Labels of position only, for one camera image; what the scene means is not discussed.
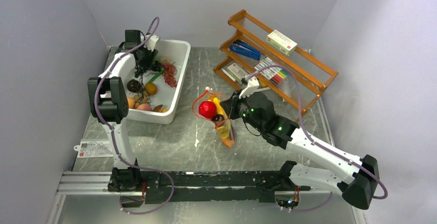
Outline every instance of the red ball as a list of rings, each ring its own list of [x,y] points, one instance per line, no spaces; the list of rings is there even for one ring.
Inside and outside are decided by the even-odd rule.
[[[211,101],[203,101],[199,106],[199,114],[205,118],[213,118],[217,113],[217,107]]]

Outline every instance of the white plastic bin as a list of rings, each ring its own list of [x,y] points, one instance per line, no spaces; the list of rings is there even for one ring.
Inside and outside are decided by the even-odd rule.
[[[165,113],[141,111],[136,109],[129,109],[127,119],[143,121],[156,124],[169,124],[173,121],[176,113],[176,107],[180,97],[180,91],[182,90],[183,79],[185,77],[185,71],[187,70],[188,56],[190,54],[191,45],[185,41],[179,40],[159,40],[155,49],[158,50],[157,59],[161,57],[168,57],[171,62],[174,62],[176,67],[175,79],[177,81],[177,87],[171,88],[168,86],[163,76],[159,76],[153,83],[158,87],[158,92],[154,96],[150,96],[152,102],[152,108],[157,105],[163,105],[163,109],[168,111]],[[132,69],[126,79],[134,79],[135,69]],[[150,78],[147,76],[149,72],[146,72],[143,76],[143,82],[147,83]],[[130,93],[126,89],[127,81],[123,82],[125,85],[126,95],[133,97],[135,93]]]

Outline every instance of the box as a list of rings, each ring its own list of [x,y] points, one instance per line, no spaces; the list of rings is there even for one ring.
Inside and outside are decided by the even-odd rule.
[[[151,111],[142,111],[136,109],[129,109],[129,113],[127,114],[127,119],[156,123],[156,124],[170,124],[176,114],[177,103],[180,98],[180,91],[182,90],[183,80],[185,78],[185,72],[187,70],[187,62],[188,55],[190,54],[191,45],[185,41],[178,40],[159,40],[155,47],[158,52],[158,58],[168,57],[172,62],[174,62],[174,66],[176,67],[176,81],[177,87],[171,88],[164,82],[164,78],[162,76],[158,77],[153,83],[158,87],[158,93],[152,96],[153,100],[152,107],[156,105],[164,105],[163,108],[168,109],[167,112],[151,112]],[[124,83],[126,96],[134,97],[136,93],[131,93],[126,89],[126,84],[130,79],[134,79],[135,62],[133,65],[126,65],[126,67],[122,67],[122,70],[125,73],[120,74],[122,81]],[[148,73],[144,74],[143,82],[148,82],[152,75],[148,75]]]
[[[225,74],[225,75],[227,75],[228,77],[229,77],[229,79],[231,79],[233,82],[237,82],[237,80],[235,80],[235,78],[231,75],[231,74],[229,74],[224,68],[222,69],[222,71],[223,71],[223,73]]]
[[[267,43],[287,56],[297,47],[296,42],[281,34],[278,30],[273,30],[267,35]]]
[[[231,64],[228,66],[227,72],[237,80],[239,84],[243,84],[242,79],[246,77],[247,72],[242,69],[240,66],[238,66],[236,63]]]

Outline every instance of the white wall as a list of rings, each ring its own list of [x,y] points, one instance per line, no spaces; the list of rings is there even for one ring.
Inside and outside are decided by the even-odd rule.
[[[0,222],[45,223],[106,45],[82,0],[0,0]]]
[[[437,220],[437,0],[338,0],[313,46],[336,145],[375,156],[389,197],[368,223]]]
[[[336,0],[85,0],[110,45],[124,40],[124,30],[147,30],[160,16],[158,34],[185,40],[192,46],[219,47],[235,29],[231,15],[247,12],[293,38],[301,47],[312,46]]]

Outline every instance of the wooden shelf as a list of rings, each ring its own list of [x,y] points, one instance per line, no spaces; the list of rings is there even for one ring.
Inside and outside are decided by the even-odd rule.
[[[233,82],[228,76],[226,76],[221,69],[225,66],[236,62],[244,67],[249,72],[254,72],[255,69],[252,65],[247,63],[239,54],[231,52],[229,46],[234,43],[235,40],[242,40],[252,47],[259,50],[263,55],[271,58],[277,64],[287,67],[294,73],[297,80],[300,83],[300,92],[303,98],[302,100],[302,115],[304,115],[310,107],[320,98],[321,94],[331,84],[334,78],[338,75],[338,72],[327,67],[315,57],[309,55],[301,48],[296,48],[290,56],[286,56],[267,44],[264,40],[273,29],[269,28],[265,24],[258,21],[256,18],[248,14],[245,10],[231,16],[228,20],[228,24],[235,27],[237,30],[235,34],[227,41],[225,41],[220,49],[228,56],[224,61],[219,63],[214,71],[225,79],[233,88],[240,89],[238,84]],[[251,30],[258,32],[257,34],[263,38],[259,38],[252,33]],[[266,83],[273,91],[279,96],[285,99],[288,103],[298,108],[297,92],[292,91],[291,96],[282,92],[274,83],[266,79],[262,75],[257,75],[257,78]]]

